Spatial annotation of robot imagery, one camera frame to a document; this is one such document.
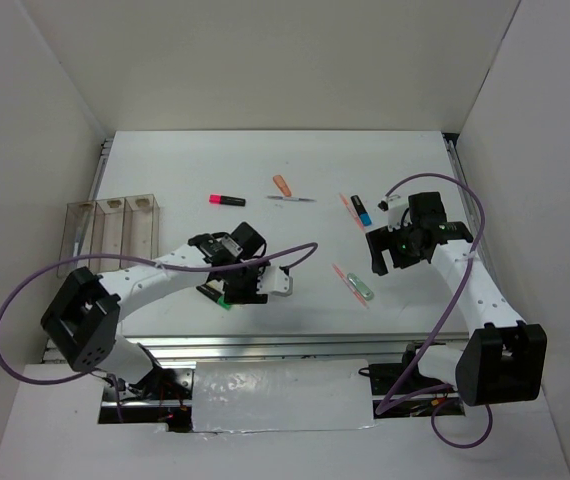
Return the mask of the green cap black highlighter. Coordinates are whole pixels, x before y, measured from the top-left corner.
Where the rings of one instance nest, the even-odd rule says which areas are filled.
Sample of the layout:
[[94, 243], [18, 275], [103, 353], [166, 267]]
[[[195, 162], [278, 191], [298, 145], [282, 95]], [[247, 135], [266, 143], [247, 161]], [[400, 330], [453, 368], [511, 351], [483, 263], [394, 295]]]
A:
[[225, 302], [224, 295], [209, 284], [199, 285], [196, 287], [196, 290], [210, 301], [219, 305], [221, 308], [225, 310], [231, 309], [231, 306]]

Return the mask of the blue cap black highlighter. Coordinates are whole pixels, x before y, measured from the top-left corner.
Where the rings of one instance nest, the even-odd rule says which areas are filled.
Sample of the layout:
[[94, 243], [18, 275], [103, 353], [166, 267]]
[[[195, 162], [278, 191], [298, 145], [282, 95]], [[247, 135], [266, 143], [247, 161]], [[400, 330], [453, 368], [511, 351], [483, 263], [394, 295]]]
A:
[[372, 225], [371, 218], [368, 211], [366, 210], [361, 198], [358, 195], [352, 195], [350, 197], [351, 203], [354, 207], [355, 213], [364, 227], [369, 227]]

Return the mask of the orange pen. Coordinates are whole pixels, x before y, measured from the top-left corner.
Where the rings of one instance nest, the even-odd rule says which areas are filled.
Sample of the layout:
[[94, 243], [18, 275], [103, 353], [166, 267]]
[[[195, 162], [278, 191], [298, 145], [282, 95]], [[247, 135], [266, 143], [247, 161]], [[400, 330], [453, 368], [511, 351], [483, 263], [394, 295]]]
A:
[[356, 288], [348, 281], [346, 275], [342, 272], [342, 270], [334, 263], [332, 263], [332, 268], [335, 273], [339, 276], [339, 278], [343, 281], [343, 283], [347, 286], [350, 290], [352, 295], [357, 299], [357, 301], [366, 309], [368, 309], [367, 301], [362, 297], [362, 295], [356, 290]]
[[362, 222], [361, 222], [359, 216], [357, 215], [356, 211], [354, 210], [353, 205], [351, 204], [351, 201], [348, 200], [347, 197], [342, 193], [339, 193], [339, 198], [341, 199], [343, 205], [345, 206], [345, 208], [347, 209], [347, 211], [349, 212], [350, 216], [355, 221], [355, 223], [357, 224], [359, 229], [362, 232], [365, 232], [365, 227], [362, 224]]

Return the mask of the pink cap black highlighter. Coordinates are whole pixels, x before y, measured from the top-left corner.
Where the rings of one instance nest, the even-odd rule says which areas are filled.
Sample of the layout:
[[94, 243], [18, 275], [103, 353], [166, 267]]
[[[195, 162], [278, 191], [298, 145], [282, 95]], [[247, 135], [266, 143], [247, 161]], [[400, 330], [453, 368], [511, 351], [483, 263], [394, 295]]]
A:
[[244, 198], [226, 196], [226, 195], [212, 194], [209, 196], [209, 202], [215, 205], [226, 205], [226, 206], [235, 206], [235, 207], [246, 206], [246, 200]]

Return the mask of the blue ink clear pen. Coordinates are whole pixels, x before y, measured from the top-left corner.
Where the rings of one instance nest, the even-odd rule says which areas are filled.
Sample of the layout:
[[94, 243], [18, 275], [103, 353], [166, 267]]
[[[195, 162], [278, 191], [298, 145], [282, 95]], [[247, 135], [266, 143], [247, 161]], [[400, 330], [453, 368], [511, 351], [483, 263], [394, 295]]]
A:
[[316, 200], [312, 198], [292, 197], [292, 196], [288, 197], [288, 196], [268, 195], [265, 198], [274, 201], [290, 201], [290, 202], [304, 202], [304, 203], [316, 202]]

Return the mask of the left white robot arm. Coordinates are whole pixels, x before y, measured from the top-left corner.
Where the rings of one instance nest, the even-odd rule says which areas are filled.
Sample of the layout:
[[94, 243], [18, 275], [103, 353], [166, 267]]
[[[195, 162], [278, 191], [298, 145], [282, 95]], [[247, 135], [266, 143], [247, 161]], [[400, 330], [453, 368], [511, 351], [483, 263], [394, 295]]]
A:
[[264, 304], [267, 296], [258, 292], [260, 266], [209, 269], [253, 260], [265, 250], [266, 240], [243, 222], [230, 234], [197, 235], [150, 264], [129, 261], [127, 268], [105, 274], [78, 268], [63, 282], [41, 326], [73, 371], [113, 374], [137, 397], [152, 398], [169, 373], [145, 347], [118, 334], [119, 323], [170, 294], [211, 280], [223, 283], [228, 304]]

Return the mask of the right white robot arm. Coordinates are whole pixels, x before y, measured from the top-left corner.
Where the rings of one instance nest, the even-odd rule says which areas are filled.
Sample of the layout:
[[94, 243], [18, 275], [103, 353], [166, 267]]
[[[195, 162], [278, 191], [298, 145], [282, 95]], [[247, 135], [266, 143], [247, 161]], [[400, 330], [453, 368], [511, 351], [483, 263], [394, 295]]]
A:
[[429, 343], [417, 347], [401, 369], [405, 387], [422, 392], [438, 380], [469, 406], [536, 399], [547, 335], [505, 300], [473, 250], [468, 227], [448, 220], [437, 192], [390, 195], [379, 207], [388, 223], [366, 234], [373, 272], [383, 276], [390, 267], [429, 263], [449, 287], [469, 332], [462, 350]]

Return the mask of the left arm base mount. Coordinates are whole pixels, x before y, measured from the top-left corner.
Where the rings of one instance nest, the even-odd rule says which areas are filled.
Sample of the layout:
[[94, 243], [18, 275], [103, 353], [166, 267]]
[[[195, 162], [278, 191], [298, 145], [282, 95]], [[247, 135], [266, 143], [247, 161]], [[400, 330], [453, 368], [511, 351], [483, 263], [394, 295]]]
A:
[[95, 376], [107, 384], [101, 423], [162, 423], [179, 433], [191, 430], [192, 368], [164, 368], [143, 345], [119, 337]]

